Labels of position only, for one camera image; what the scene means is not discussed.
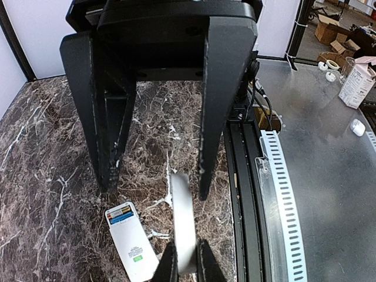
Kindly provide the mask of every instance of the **marble table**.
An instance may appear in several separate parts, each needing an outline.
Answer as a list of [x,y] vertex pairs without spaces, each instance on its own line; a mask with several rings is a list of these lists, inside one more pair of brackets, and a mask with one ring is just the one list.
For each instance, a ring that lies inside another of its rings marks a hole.
[[[27,83],[0,122],[0,282],[128,281],[104,217],[134,202],[156,254],[173,240],[166,177],[187,173],[197,233],[235,281],[224,146],[197,195],[201,84],[140,83],[117,191],[100,194],[64,76]],[[184,276],[181,281],[195,281]]]

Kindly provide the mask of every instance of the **green sticker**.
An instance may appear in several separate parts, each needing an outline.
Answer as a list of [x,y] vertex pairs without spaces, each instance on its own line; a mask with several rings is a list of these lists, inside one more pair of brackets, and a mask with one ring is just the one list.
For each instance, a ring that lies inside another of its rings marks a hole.
[[137,263],[139,260],[141,260],[142,259],[142,256],[138,256],[138,257],[135,257],[134,259],[133,259],[133,261],[135,262],[135,263]]

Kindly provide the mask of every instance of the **white bottle cap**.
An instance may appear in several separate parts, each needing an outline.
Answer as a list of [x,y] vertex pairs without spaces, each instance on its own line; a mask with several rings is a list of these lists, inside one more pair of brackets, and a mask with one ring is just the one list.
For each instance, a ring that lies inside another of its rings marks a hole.
[[358,119],[354,119],[350,125],[351,130],[359,137],[365,132],[365,125]]

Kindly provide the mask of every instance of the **white wall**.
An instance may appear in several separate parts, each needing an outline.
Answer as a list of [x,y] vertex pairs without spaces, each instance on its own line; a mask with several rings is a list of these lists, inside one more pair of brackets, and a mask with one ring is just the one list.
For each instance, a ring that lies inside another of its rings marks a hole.
[[256,43],[259,55],[284,57],[299,3],[300,0],[263,0]]
[[65,21],[72,0],[3,0],[37,78],[63,75],[59,47],[74,30]]
[[25,84],[23,74],[0,28],[0,119]]

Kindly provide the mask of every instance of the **marble tabletop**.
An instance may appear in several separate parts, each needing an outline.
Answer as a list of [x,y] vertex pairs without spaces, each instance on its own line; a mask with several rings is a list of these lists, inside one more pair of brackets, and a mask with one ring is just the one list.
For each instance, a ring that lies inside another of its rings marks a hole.
[[0,282],[128,281],[104,212],[134,202],[160,258],[173,240],[166,177],[175,171],[190,177],[198,236],[236,280],[223,144],[208,200],[197,195],[201,84],[146,82],[137,92],[118,189],[100,194],[66,78],[22,88],[0,121]]

